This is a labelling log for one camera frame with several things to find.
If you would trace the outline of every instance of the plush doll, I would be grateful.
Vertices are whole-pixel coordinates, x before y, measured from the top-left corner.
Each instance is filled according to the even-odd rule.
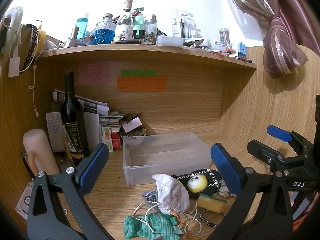
[[[154,232],[142,220],[145,220],[144,216],[137,218],[128,216],[124,218],[125,239],[140,236],[150,240],[156,240],[160,237],[163,240],[180,240],[182,232],[174,216],[162,213],[148,215],[147,220]]]
[[[201,194],[212,196],[221,187],[221,175],[216,170],[202,169],[172,177],[183,184],[193,199],[198,199]]]

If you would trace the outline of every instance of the blue glass bottle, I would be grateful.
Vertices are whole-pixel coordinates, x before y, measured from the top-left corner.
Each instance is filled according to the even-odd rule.
[[[79,27],[79,32],[77,35],[77,39],[83,38],[85,36],[85,32],[87,30],[89,13],[86,12],[84,17],[81,17],[77,20],[77,27]]]
[[[103,21],[97,23],[93,44],[110,44],[115,39],[116,24],[111,22],[112,14],[103,15]]]

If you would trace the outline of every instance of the rolled newspaper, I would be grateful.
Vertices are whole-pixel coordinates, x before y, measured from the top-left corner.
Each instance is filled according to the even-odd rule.
[[[54,92],[52,93],[52,98],[55,102],[63,103],[64,100],[66,99],[66,95],[64,91],[55,89]],[[76,95],[76,98],[84,107],[84,111],[94,113],[94,114],[101,114],[104,116],[109,115],[110,107],[108,106],[108,103],[94,101],[94,100],[83,98],[77,95]]]

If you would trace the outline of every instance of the fruit sticker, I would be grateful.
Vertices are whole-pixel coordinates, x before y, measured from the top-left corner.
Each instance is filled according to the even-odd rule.
[[[110,152],[113,152],[110,127],[101,127],[101,142],[107,145]]]

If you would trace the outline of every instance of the pink curtain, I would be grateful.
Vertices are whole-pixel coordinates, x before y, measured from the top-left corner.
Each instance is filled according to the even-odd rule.
[[[292,73],[294,67],[304,65],[306,54],[290,39],[286,21],[282,18],[278,0],[232,0],[244,13],[270,24],[263,45],[264,68],[272,78]]]
[[[278,0],[280,18],[288,36],[296,44],[313,50],[320,56],[320,25],[305,0]]]

